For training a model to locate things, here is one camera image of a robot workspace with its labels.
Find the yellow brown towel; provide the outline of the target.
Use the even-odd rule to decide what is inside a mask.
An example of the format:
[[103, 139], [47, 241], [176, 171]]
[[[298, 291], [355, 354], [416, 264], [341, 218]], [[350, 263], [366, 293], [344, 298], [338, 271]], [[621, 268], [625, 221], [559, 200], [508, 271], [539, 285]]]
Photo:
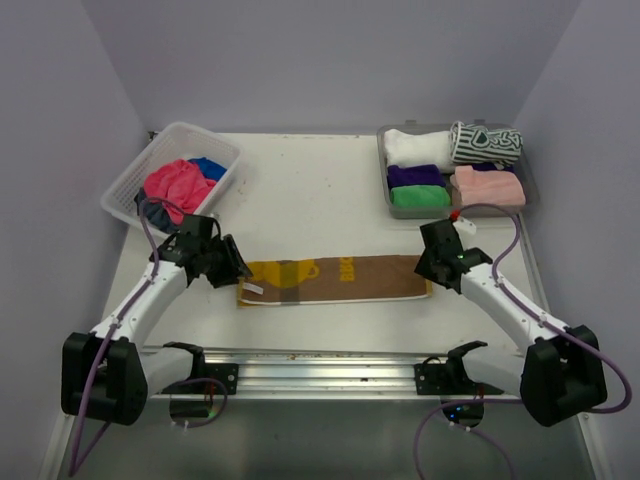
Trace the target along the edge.
[[242, 308], [428, 298], [433, 284], [414, 272], [416, 255], [256, 261], [238, 285]]

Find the green white striped towel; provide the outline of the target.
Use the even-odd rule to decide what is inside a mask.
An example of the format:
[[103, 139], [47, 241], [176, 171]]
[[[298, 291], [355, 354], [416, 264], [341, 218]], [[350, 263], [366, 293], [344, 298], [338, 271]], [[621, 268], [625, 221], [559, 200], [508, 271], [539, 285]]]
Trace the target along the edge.
[[487, 163], [505, 169], [520, 159], [522, 151], [522, 135], [514, 128], [457, 121], [449, 130], [449, 157], [454, 164]]

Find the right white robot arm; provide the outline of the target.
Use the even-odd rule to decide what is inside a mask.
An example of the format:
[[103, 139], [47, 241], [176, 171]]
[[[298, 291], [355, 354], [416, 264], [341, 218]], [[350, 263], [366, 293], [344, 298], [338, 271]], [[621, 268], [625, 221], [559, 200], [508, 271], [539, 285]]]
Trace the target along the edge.
[[420, 234], [424, 250], [416, 273], [477, 305], [518, 348], [504, 354], [476, 340], [450, 350], [443, 364], [422, 363], [421, 376], [438, 393], [485, 384], [519, 397], [545, 427], [607, 399], [598, 340], [589, 328], [571, 328], [529, 300], [484, 251], [464, 248], [455, 221], [425, 224]]

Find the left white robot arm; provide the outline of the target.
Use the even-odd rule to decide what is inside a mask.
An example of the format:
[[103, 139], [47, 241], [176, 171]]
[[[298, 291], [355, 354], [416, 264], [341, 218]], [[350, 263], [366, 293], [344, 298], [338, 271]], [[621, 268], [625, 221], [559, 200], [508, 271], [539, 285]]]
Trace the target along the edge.
[[131, 425], [147, 400], [168, 388], [201, 390], [208, 379], [204, 351], [169, 342], [149, 356], [140, 353], [171, 304], [194, 280], [213, 288], [250, 276], [234, 237], [219, 222], [187, 215], [162, 243], [152, 241], [141, 279], [114, 312], [88, 333], [72, 333], [62, 349], [61, 408], [79, 419]]

